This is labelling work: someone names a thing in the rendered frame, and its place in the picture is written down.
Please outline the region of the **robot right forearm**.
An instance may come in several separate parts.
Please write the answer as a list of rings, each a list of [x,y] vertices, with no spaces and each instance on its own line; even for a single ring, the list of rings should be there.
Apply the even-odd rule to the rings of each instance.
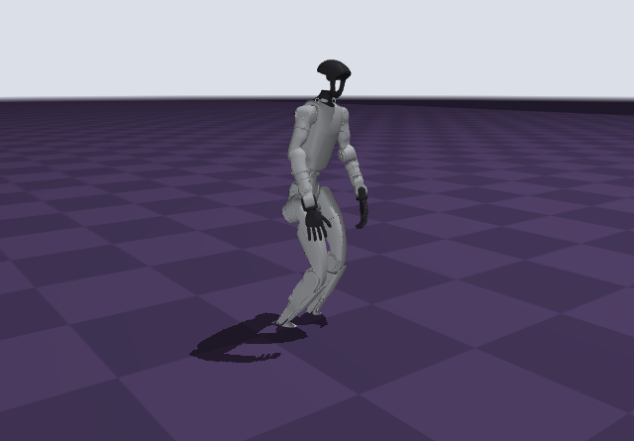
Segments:
[[[291,174],[294,176],[296,185],[299,186],[298,193],[303,199],[305,208],[315,206],[305,153],[300,149],[295,149],[291,153]]]

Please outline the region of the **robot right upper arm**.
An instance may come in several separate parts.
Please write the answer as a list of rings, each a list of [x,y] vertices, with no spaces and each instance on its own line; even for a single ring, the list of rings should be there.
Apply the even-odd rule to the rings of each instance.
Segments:
[[[317,120],[317,110],[318,107],[314,105],[304,105],[296,109],[294,115],[294,129],[287,152],[287,157],[290,162],[292,151],[294,151],[295,149],[302,150],[302,145],[307,141],[310,128]]]

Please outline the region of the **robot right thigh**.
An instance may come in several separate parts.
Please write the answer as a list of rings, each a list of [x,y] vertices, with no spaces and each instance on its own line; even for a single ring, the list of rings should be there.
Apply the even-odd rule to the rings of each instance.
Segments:
[[[308,261],[312,266],[308,268],[305,273],[307,271],[313,271],[319,277],[320,283],[317,287],[319,288],[326,282],[327,279],[328,258],[326,242],[321,226],[320,230],[322,234],[322,240],[319,240],[317,227],[315,228],[317,241],[314,241],[312,227],[310,227],[311,241],[308,240],[307,226],[305,224],[306,214],[307,211],[303,210],[301,198],[298,193],[291,196],[286,204],[282,207],[282,215],[287,222],[300,223],[299,225],[297,225],[298,228],[296,228],[298,230],[297,237]]]

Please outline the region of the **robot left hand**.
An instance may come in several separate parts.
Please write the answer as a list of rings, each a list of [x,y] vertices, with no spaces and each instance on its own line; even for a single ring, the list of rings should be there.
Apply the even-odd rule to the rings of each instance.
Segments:
[[[358,194],[359,197],[357,197],[356,199],[360,202],[360,211],[361,211],[361,221],[359,224],[356,225],[357,229],[362,229],[368,221],[368,204],[367,204],[367,195],[366,195],[366,190],[364,187],[359,187],[358,189]]]

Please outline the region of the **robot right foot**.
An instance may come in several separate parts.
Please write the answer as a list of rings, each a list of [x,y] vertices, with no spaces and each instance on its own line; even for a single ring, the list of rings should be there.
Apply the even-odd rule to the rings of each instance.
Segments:
[[[277,321],[277,320],[275,320],[275,321]],[[271,323],[273,323],[273,324],[274,324],[274,322],[275,322],[275,321],[272,321]],[[278,323],[279,323],[279,322],[278,322]],[[283,322],[282,322],[281,324],[283,324]],[[295,325],[295,324],[293,324],[292,322],[290,322],[290,321],[289,321],[289,322],[287,322],[286,324],[284,324],[284,325],[282,325],[282,326],[283,326],[283,327],[293,328],[293,327],[296,327],[297,325]]]

